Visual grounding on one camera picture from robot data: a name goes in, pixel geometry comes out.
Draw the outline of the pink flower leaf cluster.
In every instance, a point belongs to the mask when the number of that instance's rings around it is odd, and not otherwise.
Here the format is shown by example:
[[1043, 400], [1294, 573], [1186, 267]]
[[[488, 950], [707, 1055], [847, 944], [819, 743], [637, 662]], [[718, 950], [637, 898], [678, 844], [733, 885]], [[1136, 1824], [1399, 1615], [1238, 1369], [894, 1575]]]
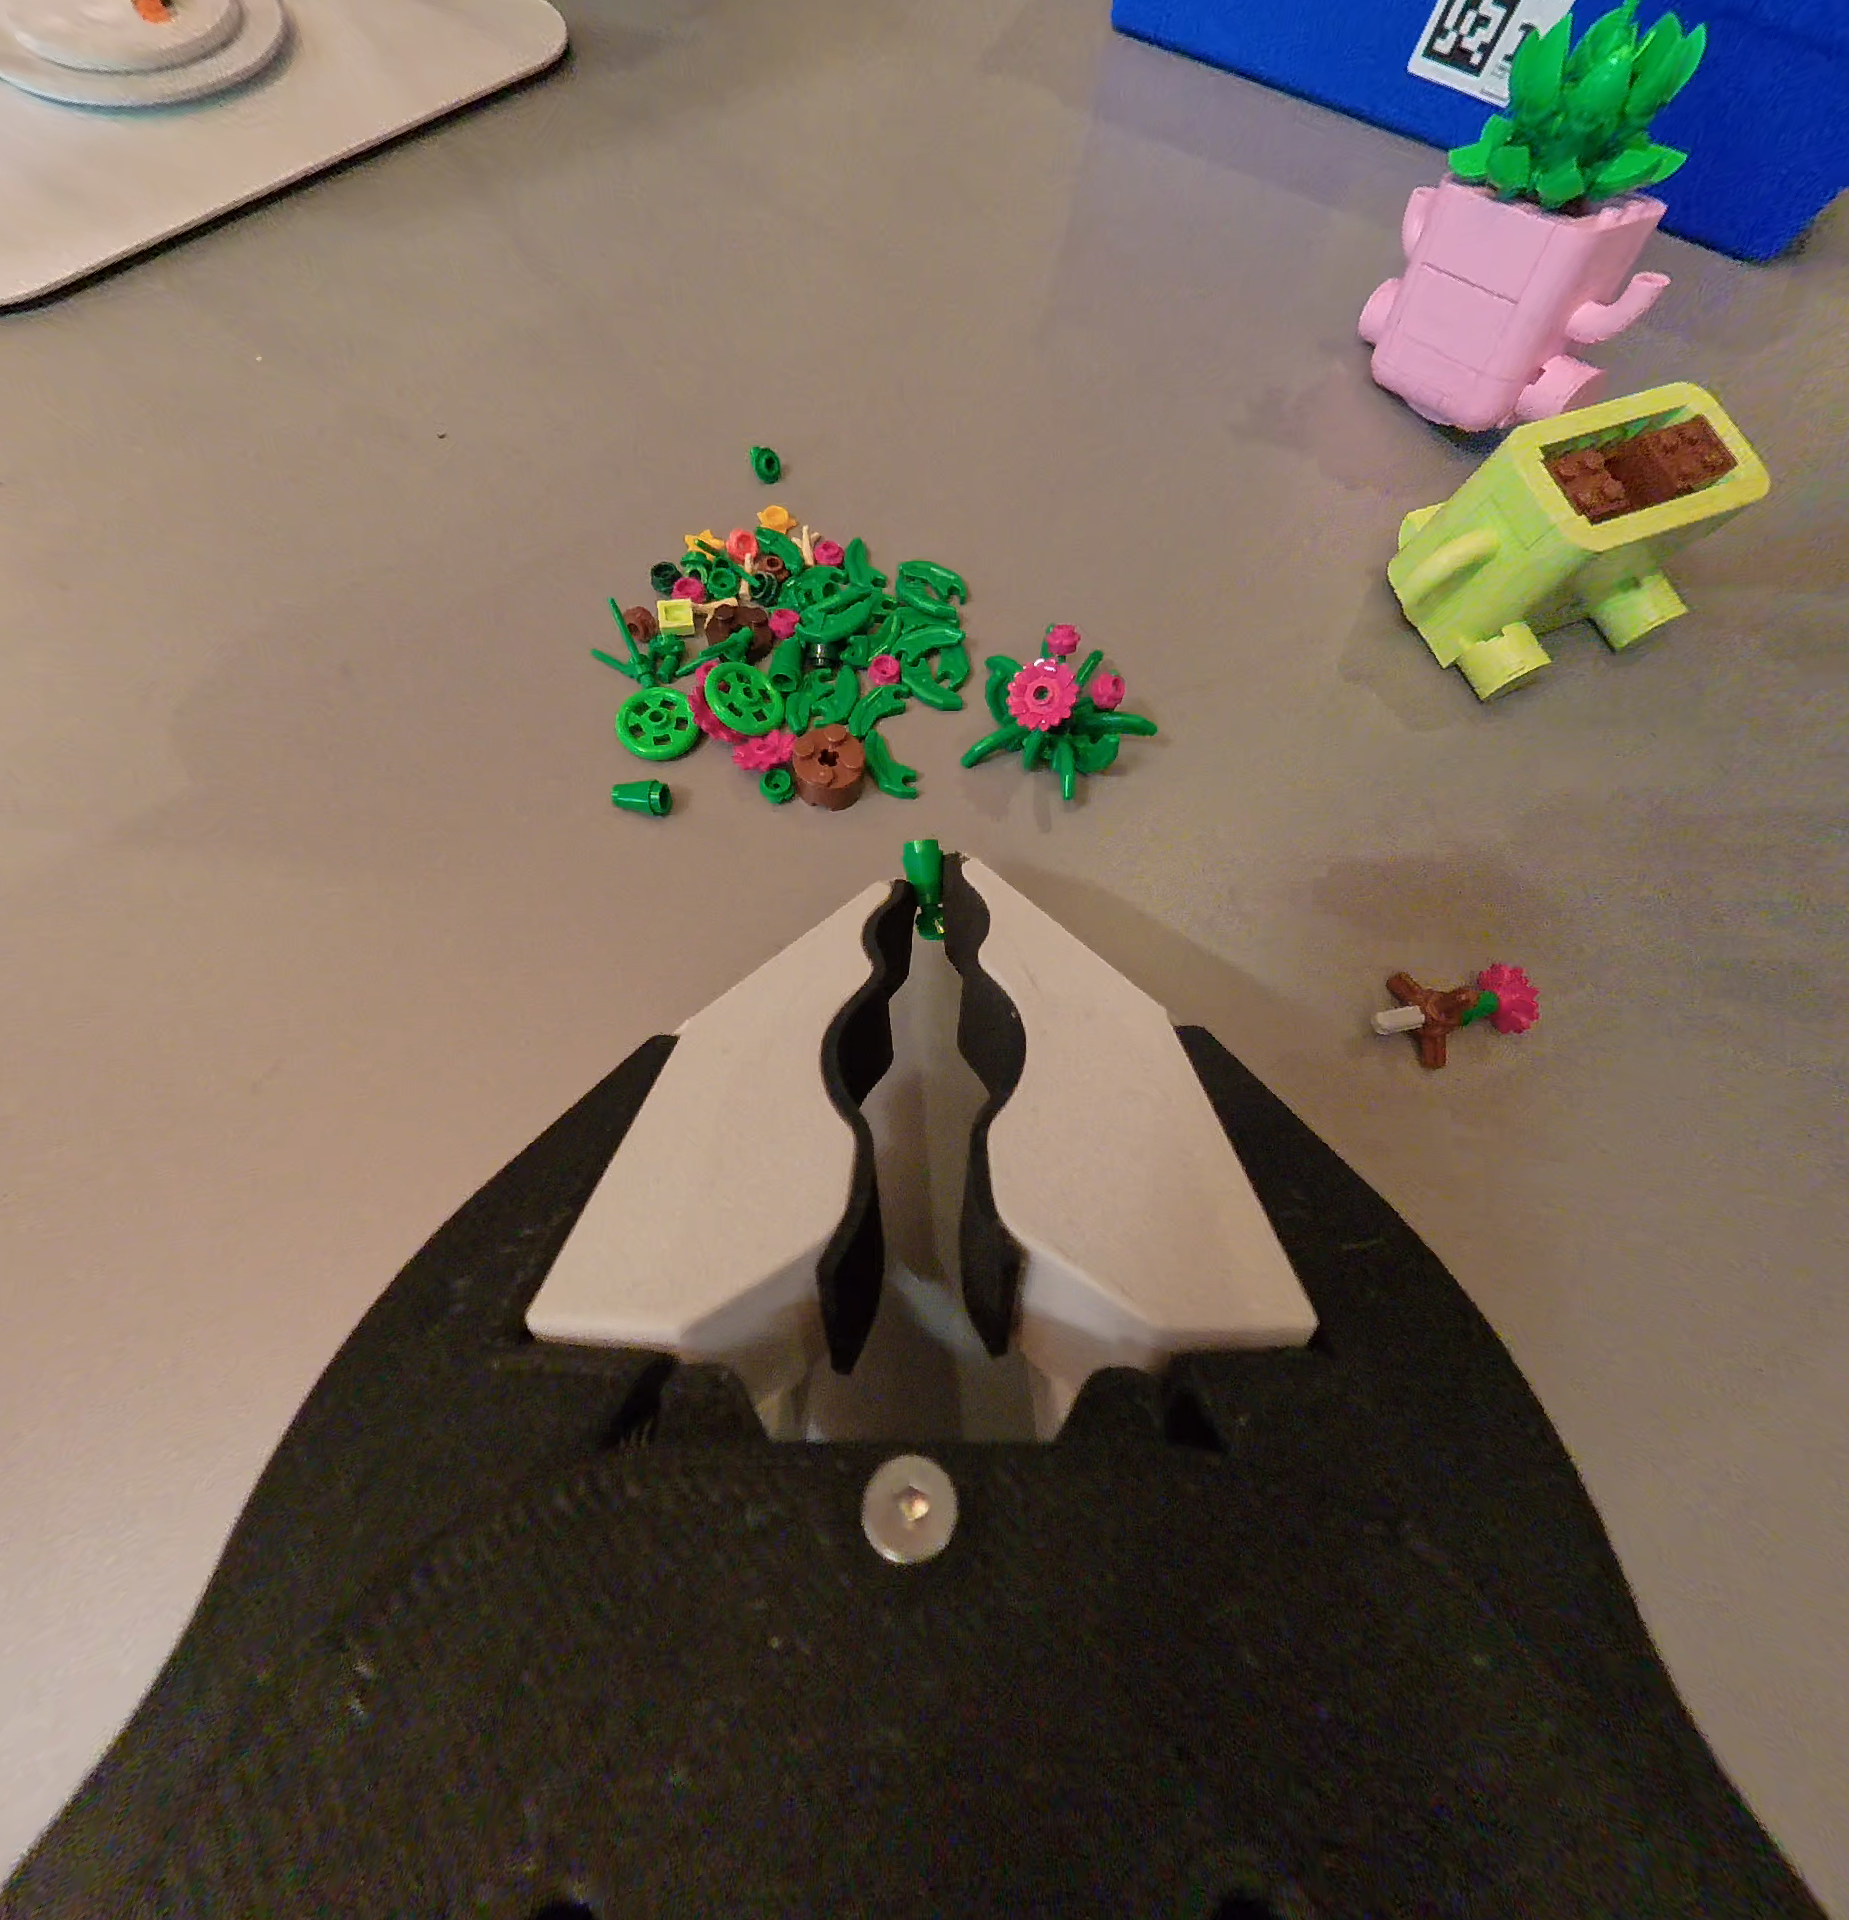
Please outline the pink flower leaf cluster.
[[1065, 808], [1085, 776], [1113, 765], [1127, 739], [1162, 732], [1152, 718], [1127, 707], [1127, 677], [1106, 666], [1106, 647], [1083, 657], [1071, 619], [1055, 619], [1031, 662], [987, 662], [987, 718], [993, 732], [961, 765], [1022, 754], [1027, 771], [1060, 776]]

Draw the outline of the lime green brick planter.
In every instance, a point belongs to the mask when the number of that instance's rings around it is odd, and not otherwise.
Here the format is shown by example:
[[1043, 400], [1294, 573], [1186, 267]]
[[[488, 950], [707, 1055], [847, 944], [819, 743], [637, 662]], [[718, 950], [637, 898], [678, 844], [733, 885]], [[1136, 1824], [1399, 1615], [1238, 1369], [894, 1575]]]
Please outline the lime green brick planter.
[[1768, 492], [1731, 415], [1689, 383], [1531, 420], [1432, 511], [1399, 522], [1389, 589], [1480, 700], [1547, 673], [1539, 640], [1590, 619], [1627, 647], [1689, 602], [1671, 555]]

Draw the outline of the brown branch with pink flower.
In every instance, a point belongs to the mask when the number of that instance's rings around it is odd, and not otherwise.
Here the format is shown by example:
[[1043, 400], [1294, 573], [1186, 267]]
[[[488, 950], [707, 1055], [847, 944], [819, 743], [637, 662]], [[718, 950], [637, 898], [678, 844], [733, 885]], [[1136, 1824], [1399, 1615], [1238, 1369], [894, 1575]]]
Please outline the brown branch with pink flower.
[[1468, 987], [1428, 992], [1414, 975], [1389, 975], [1389, 1000], [1375, 1012], [1379, 1035], [1414, 1035], [1426, 1067], [1448, 1067], [1448, 1046], [1468, 1025], [1523, 1035], [1539, 1012], [1535, 980], [1523, 970], [1493, 964]]

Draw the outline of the pink brick planter with succulent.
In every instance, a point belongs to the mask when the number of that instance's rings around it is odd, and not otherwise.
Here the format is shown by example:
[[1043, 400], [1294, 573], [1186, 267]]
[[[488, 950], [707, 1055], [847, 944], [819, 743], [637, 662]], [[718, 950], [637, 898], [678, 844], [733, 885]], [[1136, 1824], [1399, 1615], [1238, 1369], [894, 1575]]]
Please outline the pink brick planter with succulent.
[[1636, 35], [1636, 0], [1582, 39], [1570, 16], [1531, 35], [1506, 110], [1409, 199], [1409, 273], [1364, 307], [1375, 378], [1458, 428], [1590, 400], [1600, 368], [1573, 344], [1628, 327], [1671, 284], [1636, 273], [1665, 220], [1645, 188], [1689, 160], [1655, 119], [1698, 62], [1706, 30], [1671, 12]]

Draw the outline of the pile of toy brick pieces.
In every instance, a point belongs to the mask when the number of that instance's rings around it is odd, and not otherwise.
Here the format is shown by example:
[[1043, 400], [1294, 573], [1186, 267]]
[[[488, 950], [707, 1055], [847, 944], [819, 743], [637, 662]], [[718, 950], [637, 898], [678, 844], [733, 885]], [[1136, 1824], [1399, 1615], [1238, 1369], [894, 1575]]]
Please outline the pile of toy brick pieces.
[[937, 560], [881, 564], [786, 505], [690, 529], [647, 602], [606, 602], [592, 662], [623, 677], [616, 739], [647, 765], [723, 752], [776, 808], [912, 800], [891, 719], [961, 710], [971, 584]]

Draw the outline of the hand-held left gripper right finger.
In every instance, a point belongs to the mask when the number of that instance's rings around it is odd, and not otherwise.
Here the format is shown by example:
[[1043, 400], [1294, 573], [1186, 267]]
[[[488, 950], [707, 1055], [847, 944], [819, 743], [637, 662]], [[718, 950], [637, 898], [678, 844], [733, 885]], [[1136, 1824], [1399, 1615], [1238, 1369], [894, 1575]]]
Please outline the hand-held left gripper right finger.
[[971, 1128], [961, 1277], [993, 1356], [1031, 1369], [1048, 1446], [1092, 1369], [1298, 1346], [1317, 1312], [1173, 1012], [975, 856], [947, 864], [940, 944]]

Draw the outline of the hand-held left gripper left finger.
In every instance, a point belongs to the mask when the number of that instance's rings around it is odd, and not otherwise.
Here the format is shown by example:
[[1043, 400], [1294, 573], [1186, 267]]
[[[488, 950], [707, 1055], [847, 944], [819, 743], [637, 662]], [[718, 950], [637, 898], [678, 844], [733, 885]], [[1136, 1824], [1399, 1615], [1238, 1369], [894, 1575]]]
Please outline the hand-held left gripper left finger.
[[881, 1317], [862, 1097], [891, 1067], [912, 885], [870, 885], [690, 1025], [557, 1256], [526, 1333], [727, 1365], [776, 1440]]

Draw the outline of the blue plastic bin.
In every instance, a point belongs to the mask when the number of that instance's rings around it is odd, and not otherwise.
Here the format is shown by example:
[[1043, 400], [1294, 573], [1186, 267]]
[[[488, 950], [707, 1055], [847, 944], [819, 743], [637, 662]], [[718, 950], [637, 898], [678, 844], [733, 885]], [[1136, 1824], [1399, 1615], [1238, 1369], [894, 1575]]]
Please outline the blue plastic bin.
[[[1337, 104], [1389, 133], [1461, 147], [1506, 104], [1523, 35], [1606, 0], [1113, 0], [1113, 35]], [[1658, 119], [1689, 170], [1665, 228], [1766, 261], [1849, 188], [1849, 0], [1645, 0], [1636, 22], [1706, 22], [1698, 79]]]

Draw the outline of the white book stand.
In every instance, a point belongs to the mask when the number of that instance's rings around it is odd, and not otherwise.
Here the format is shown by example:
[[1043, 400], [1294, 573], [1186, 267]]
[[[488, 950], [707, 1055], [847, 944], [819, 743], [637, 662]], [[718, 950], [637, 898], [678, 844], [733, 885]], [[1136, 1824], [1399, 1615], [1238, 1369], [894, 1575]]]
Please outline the white book stand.
[[0, 79], [0, 307], [129, 261], [222, 214], [550, 70], [545, 0], [277, 4], [283, 42], [199, 104], [52, 104]]

